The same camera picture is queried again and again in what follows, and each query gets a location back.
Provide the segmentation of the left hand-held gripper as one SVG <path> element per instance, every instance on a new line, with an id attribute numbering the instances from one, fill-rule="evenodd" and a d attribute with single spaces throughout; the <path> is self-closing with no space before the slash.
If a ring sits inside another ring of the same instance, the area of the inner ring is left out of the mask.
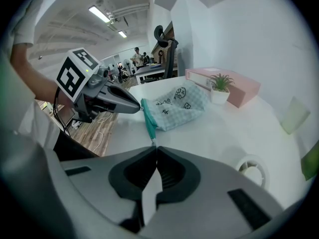
<path id="1" fill-rule="evenodd" d="M 135 114 L 141 106 L 136 98 L 119 85 L 108 85 L 105 67 L 85 48 L 67 51 L 55 82 L 72 102 L 74 120 L 91 123 L 101 112 Z"/>

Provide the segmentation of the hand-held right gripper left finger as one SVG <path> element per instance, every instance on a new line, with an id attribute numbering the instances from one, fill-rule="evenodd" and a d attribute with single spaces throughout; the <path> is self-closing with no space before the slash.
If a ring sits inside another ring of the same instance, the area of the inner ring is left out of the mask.
<path id="1" fill-rule="evenodd" d="M 144 227 L 157 211 L 155 147 L 64 161 L 67 176 L 95 209 L 122 227 Z"/>

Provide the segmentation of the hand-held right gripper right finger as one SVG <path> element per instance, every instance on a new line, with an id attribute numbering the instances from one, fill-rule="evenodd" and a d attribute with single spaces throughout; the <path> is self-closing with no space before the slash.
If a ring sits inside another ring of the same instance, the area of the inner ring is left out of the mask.
<path id="1" fill-rule="evenodd" d="M 148 239 L 268 239 L 279 203 L 234 168 L 160 146 L 158 170 L 173 179 L 157 195 L 157 211 L 140 231 Z"/>

